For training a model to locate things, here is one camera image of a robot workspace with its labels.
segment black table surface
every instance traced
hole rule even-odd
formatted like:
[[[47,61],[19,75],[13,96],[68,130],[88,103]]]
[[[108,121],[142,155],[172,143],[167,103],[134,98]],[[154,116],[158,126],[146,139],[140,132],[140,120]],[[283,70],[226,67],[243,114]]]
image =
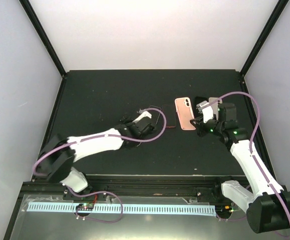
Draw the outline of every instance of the black table surface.
[[[174,104],[179,97],[219,97],[240,91],[235,70],[72,70],[52,128],[52,135],[84,136],[106,131],[124,114],[150,105]],[[241,127],[252,132],[244,98],[223,100],[237,107]],[[156,141],[132,149],[101,152],[75,163],[88,175],[238,176],[237,161],[214,135],[167,128]]]

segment white backdrop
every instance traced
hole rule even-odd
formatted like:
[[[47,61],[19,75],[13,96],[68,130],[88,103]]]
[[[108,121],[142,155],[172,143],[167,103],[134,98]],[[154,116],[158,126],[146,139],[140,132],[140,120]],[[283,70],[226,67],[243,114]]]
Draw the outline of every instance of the white backdrop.
[[[30,2],[66,71],[239,71],[277,0]]]
[[[0,0],[0,240],[31,179],[60,82],[20,2]]]

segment pink smartphone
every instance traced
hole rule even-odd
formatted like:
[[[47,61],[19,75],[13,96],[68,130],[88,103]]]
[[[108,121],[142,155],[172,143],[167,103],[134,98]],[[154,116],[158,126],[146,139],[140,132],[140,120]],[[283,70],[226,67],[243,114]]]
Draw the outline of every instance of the pink smartphone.
[[[175,99],[175,105],[181,129],[195,130],[196,128],[190,123],[190,120],[194,118],[190,99],[188,97],[177,98]]]

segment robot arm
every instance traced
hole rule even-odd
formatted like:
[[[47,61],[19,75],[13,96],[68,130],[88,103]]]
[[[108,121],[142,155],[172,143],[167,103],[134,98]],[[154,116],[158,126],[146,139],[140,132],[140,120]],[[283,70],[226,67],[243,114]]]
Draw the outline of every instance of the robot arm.
[[[147,111],[142,111],[135,119],[124,117],[121,123],[107,131],[87,136],[70,136],[66,139],[59,135],[54,136],[42,149],[40,156],[63,144],[68,144],[68,147],[57,151],[41,162],[37,172],[45,174],[47,181],[51,183],[62,183],[77,193],[81,192],[88,187],[88,182],[85,175],[73,167],[73,163],[89,155],[123,147],[131,148],[139,144],[112,135],[141,139],[153,132],[155,128],[151,114]]]
[[[286,214],[269,183],[281,196],[289,213],[290,191],[284,191],[272,177],[258,155],[254,143],[252,143],[252,151],[250,151],[247,132],[244,128],[238,127],[235,105],[219,104],[217,120],[208,102],[198,104],[197,109],[200,116],[191,120],[191,123],[196,127],[198,135],[203,137],[207,133],[212,133],[218,136],[238,161],[252,189],[251,193],[238,181],[227,180],[221,184],[221,192],[224,197],[232,200],[246,213],[247,221],[256,233],[288,228]]]

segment white wall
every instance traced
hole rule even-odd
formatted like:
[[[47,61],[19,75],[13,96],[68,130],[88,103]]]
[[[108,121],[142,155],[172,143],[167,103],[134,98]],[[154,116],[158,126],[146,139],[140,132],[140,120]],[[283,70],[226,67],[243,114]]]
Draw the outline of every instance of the white wall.
[[[277,179],[290,190],[290,1],[246,75]]]
[[[17,0],[0,0],[0,240],[46,131],[61,77]]]
[[[66,71],[240,70],[277,0],[31,0]]]

